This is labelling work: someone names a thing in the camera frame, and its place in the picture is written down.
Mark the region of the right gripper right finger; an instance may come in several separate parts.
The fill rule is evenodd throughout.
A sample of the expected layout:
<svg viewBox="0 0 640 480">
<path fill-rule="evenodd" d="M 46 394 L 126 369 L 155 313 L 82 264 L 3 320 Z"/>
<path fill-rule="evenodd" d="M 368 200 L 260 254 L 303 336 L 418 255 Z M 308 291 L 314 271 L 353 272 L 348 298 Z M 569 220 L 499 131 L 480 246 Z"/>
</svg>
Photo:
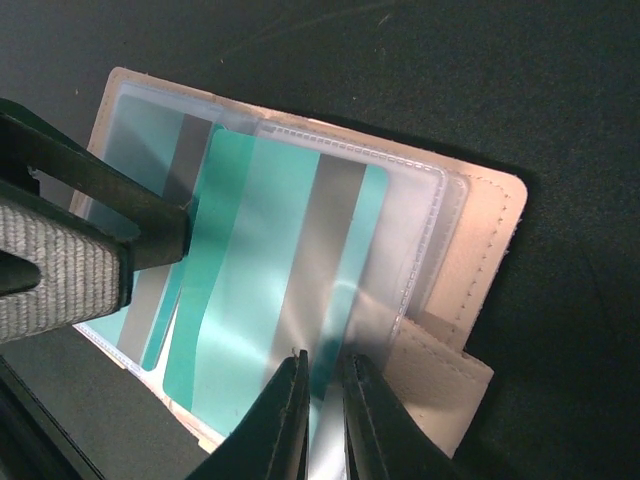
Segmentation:
<svg viewBox="0 0 640 480">
<path fill-rule="evenodd" d="M 463 477 L 414 422 L 369 357 L 345 357 L 342 384 L 349 479 Z"/>
</svg>

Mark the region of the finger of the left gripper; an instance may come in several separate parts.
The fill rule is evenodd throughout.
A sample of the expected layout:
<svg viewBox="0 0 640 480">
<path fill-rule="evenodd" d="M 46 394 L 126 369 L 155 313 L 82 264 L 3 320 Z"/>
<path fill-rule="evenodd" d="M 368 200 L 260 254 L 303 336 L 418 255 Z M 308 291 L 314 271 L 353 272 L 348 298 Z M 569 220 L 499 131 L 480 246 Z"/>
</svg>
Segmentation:
<svg viewBox="0 0 640 480">
<path fill-rule="evenodd" d="M 132 221 L 139 234 L 133 267 L 143 270 L 176 263 L 187 252 L 189 218 L 110 167 L 26 107 L 1 100 L 1 151 L 11 161 L 42 171 Z"/>
<path fill-rule="evenodd" d="M 112 314 L 131 300 L 130 249 L 1 182 L 1 341 Z"/>
</svg>

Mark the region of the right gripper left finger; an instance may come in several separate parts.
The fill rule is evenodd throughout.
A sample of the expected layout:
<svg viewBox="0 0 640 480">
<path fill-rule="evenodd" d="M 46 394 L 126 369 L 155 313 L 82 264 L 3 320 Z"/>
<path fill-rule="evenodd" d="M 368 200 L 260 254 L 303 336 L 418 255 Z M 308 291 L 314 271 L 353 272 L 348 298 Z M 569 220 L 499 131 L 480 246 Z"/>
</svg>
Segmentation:
<svg viewBox="0 0 640 480">
<path fill-rule="evenodd" d="M 310 374 L 305 350 L 284 359 L 232 433 L 191 479 L 305 479 Z"/>
</svg>

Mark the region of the teal VIP card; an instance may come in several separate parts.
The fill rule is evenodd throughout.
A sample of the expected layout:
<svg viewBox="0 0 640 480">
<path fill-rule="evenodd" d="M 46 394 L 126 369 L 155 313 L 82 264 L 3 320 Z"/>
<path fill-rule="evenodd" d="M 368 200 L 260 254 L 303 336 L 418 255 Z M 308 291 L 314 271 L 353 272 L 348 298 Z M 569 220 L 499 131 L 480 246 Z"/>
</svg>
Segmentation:
<svg viewBox="0 0 640 480">
<path fill-rule="evenodd" d="M 198 188 L 163 387 L 221 435 L 282 358 L 343 329 L 388 189 L 385 169 L 215 131 Z"/>
<path fill-rule="evenodd" d="M 145 371 L 158 365 L 177 307 L 188 210 L 220 114 L 217 107 L 129 93 L 118 98 L 111 118 L 103 159 L 140 188 L 126 195 L 124 209 L 93 202 L 87 216 L 130 240 L 135 272 L 129 303 L 88 325 Z"/>
</svg>

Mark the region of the beige card holder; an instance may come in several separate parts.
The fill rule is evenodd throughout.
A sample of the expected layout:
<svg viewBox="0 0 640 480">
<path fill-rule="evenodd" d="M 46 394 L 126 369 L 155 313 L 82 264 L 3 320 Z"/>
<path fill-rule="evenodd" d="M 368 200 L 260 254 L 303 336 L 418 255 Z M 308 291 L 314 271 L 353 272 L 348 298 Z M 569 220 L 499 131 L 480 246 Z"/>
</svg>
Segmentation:
<svg viewBox="0 0 640 480">
<path fill-rule="evenodd" d="M 131 81 L 158 87 L 234 113 L 272 120 L 290 130 L 307 129 L 349 143 L 403 154 L 420 166 L 432 163 L 466 186 L 458 222 L 447 229 L 449 242 L 432 291 L 421 288 L 423 302 L 401 319 L 384 376 L 421 430 L 447 455 L 460 445 L 493 376 L 490 367 L 465 353 L 466 341 L 500 263 L 515 233 L 527 200 L 527 188 L 516 176 L 428 150 L 403 145 L 319 119 L 259 107 L 158 79 L 126 68 L 114 68 L 107 80 L 89 141 L 89 150 L 104 149 L 116 111 L 116 92 Z"/>
</svg>

